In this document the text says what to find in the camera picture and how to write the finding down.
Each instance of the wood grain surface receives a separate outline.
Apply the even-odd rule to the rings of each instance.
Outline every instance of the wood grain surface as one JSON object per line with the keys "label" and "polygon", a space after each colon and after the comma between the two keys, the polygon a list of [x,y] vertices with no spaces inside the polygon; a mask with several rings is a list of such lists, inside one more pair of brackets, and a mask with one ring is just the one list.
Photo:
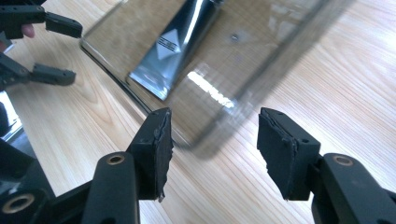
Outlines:
{"label": "wood grain surface", "polygon": [[[43,7],[87,30],[116,4],[57,0]],[[283,111],[319,140],[321,154],[350,155],[383,188],[396,191],[395,22],[391,0],[354,2],[270,92],[251,95],[262,102],[250,109]],[[60,195],[89,181],[102,156],[125,150],[145,114],[78,40],[47,32],[43,24],[35,30],[34,39],[15,40],[9,56],[28,68],[38,62],[73,70],[76,83],[29,83],[7,93]],[[257,129],[251,115],[221,144],[175,148],[166,198],[140,203],[142,223],[313,223],[310,202],[282,200],[255,147]]]}

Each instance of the wooden table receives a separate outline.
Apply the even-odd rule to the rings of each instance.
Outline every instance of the wooden table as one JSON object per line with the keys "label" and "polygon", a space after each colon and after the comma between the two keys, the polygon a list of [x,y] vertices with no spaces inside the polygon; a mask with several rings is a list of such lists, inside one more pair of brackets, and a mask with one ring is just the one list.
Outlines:
{"label": "wooden table", "polygon": [[[47,11],[85,29],[118,1],[48,1]],[[288,72],[262,106],[288,114],[322,144],[361,161],[396,191],[396,5],[360,0]],[[92,179],[96,162],[125,150],[145,118],[140,107],[79,48],[35,25],[10,57],[77,72],[76,83],[30,83],[7,90],[55,194]],[[141,202],[142,223],[312,223],[310,202],[292,203],[266,173],[251,116],[209,158],[174,149],[162,203]]]}

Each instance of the human hand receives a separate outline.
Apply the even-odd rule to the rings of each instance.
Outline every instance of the human hand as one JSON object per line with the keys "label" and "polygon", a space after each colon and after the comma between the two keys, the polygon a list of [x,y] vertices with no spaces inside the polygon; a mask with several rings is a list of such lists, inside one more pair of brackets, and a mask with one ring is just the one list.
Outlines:
{"label": "human hand", "polygon": [[[35,28],[33,27],[32,24],[24,24],[22,26],[22,33],[27,37],[33,38],[35,37]],[[7,49],[6,44],[0,41],[0,52],[5,51],[6,49]]]}

